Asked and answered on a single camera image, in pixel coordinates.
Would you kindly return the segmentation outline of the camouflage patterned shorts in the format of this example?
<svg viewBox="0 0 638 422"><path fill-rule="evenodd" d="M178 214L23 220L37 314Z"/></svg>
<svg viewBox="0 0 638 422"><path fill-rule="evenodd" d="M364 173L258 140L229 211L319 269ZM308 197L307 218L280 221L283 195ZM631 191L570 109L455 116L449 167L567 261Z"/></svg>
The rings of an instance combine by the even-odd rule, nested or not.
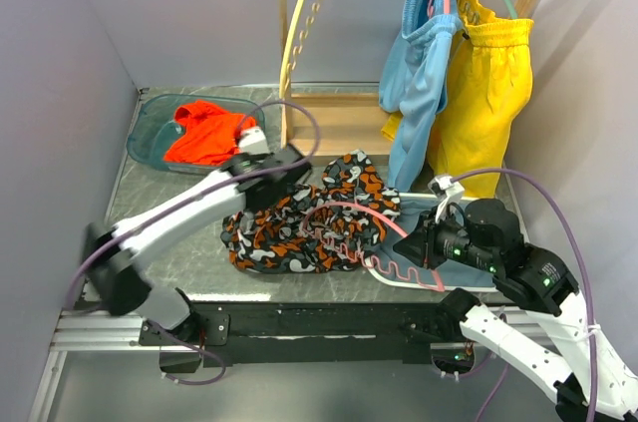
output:
<svg viewBox="0 0 638 422"><path fill-rule="evenodd" d="M397 190L388 187L368 156L356 150L328 164L322 184L300 184L273 207L253 215L239 212L222 222L220 240L235 268L265 274L351 271L361 264L331 248L348 246L368 259L392 232L370 214L343 207L314 213L307 224L323 239L306 237L300 224L313 209L328 202L356 203L390 220L401 213Z"/></svg>

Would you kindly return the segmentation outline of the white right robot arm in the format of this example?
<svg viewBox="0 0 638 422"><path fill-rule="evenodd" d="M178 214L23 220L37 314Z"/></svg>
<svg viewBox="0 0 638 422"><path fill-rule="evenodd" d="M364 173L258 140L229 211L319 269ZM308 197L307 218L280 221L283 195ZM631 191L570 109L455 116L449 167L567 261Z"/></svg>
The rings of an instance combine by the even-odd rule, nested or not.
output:
<svg viewBox="0 0 638 422"><path fill-rule="evenodd" d="M437 306L432 329L438 338L485 346L539 387L563 421L636 420L636 374L588 324L584 293L562 259L526 242L518 217L502 202L478 199L443 217L424 211L394 251L427 269L454 261L488 273L556 349L509 326L460 287Z"/></svg>

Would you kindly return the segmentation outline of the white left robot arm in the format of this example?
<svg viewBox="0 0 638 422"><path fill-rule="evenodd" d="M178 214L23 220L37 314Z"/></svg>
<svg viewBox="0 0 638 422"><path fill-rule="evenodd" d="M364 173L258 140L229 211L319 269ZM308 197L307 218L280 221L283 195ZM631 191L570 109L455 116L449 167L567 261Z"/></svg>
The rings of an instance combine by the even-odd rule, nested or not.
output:
<svg viewBox="0 0 638 422"><path fill-rule="evenodd" d="M213 222L279 202L312 169L294 146L275 153L240 153L169 201L110 228L87 227L90 254L82 270L111 316L131 312L178 344L201 331L200 316L178 288L151 283L146 267L161 253Z"/></svg>

